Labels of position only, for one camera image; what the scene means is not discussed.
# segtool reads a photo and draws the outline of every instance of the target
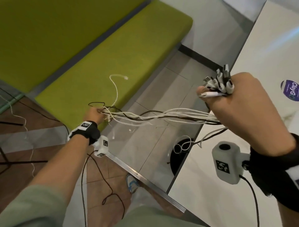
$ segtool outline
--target leg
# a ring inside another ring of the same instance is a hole
[[[146,189],[140,187],[138,181],[130,174],[127,175],[127,183],[129,190],[132,193],[132,197],[131,205],[126,212],[126,215],[130,211],[141,206],[154,207],[163,210],[154,197]]]

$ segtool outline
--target left hand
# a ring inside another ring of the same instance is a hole
[[[105,114],[99,113],[101,110],[102,108],[90,107],[86,112],[83,121],[94,121],[99,125],[107,117]]]

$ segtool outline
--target white table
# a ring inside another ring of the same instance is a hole
[[[288,124],[299,102],[288,99],[280,84],[286,79],[299,82],[298,65],[299,14],[267,1],[231,74],[250,72],[258,78]],[[197,141],[220,127],[204,125]],[[234,142],[241,152],[249,153],[249,144],[229,130],[203,142],[202,149],[193,146],[168,195],[212,227],[256,226],[255,203],[248,184],[241,179],[237,185],[230,185],[216,175],[211,150],[220,141]],[[282,226],[275,198],[266,197],[248,171],[244,176],[257,196],[260,226]]]

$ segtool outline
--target foot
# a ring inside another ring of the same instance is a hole
[[[136,191],[136,189],[140,187],[137,179],[128,173],[126,180],[127,180],[128,189],[133,194]]]

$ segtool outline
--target green cushion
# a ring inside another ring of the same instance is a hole
[[[188,33],[192,18],[154,1],[130,19],[80,62],[36,97],[47,111],[73,129],[82,121],[89,102],[122,108]]]
[[[144,0],[0,0],[0,79],[29,92]]]

